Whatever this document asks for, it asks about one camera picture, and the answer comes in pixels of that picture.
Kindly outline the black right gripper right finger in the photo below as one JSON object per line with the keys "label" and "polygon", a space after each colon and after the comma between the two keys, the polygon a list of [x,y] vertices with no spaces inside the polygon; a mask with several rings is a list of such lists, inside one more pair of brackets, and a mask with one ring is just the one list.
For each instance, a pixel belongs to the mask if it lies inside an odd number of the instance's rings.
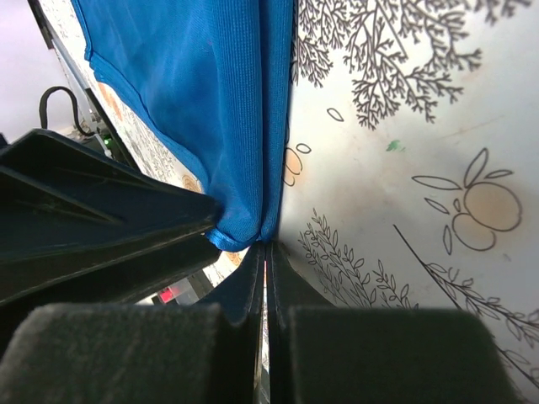
{"label": "black right gripper right finger", "polygon": [[333,306],[266,248],[273,403],[514,403],[488,329],[453,310]]}

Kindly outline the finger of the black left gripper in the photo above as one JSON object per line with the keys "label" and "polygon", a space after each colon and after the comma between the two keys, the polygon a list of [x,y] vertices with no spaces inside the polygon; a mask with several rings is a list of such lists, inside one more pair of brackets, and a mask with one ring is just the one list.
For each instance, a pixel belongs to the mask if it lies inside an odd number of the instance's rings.
{"label": "finger of the black left gripper", "polygon": [[221,251],[199,235],[115,263],[69,280],[46,286],[1,305],[1,348],[34,308],[54,303],[131,303],[214,263]]}
{"label": "finger of the black left gripper", "polygon": [[199,234],[219,210],[52,131],[1,150],[3,263]]}

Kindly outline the blue satin napkin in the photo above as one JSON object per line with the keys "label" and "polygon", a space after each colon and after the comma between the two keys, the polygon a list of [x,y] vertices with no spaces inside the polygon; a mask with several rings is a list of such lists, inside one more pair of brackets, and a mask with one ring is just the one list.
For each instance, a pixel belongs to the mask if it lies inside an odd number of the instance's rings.
{"label": "blue satin napkin", "polygon": [[76,1],[95,78],[221,205],[209,239],[237,252],[277,229],[290,1]]}

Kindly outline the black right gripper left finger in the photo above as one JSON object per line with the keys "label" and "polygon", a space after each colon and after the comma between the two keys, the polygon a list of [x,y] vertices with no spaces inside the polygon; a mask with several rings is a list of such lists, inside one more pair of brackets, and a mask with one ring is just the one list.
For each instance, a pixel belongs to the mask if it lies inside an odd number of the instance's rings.
{"label": "black right gripper left finger", "polygon": [[190,306],[51,304],[16,329],[4,403],[253,403],[265,247]]}

